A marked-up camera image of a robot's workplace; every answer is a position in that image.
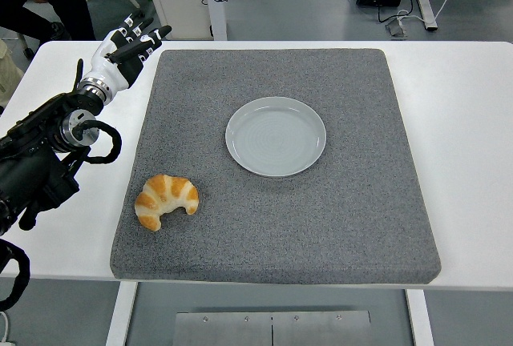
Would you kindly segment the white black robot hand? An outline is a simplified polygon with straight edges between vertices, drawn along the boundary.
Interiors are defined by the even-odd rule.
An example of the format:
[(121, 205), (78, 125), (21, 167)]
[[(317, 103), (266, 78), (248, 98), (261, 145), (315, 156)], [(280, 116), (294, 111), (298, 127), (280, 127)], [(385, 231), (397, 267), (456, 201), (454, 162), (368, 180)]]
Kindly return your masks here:
[(145, 29), (152, 21), (152, 18), (142, 19), (138, 11), (110, 31), (93, 54), (91, 70), (82, 77), (77, 90), (92, 93), (107, 105), (118, 92), (130, 88), (144, 63), (172, 31), (165, 25), (147, 32)]

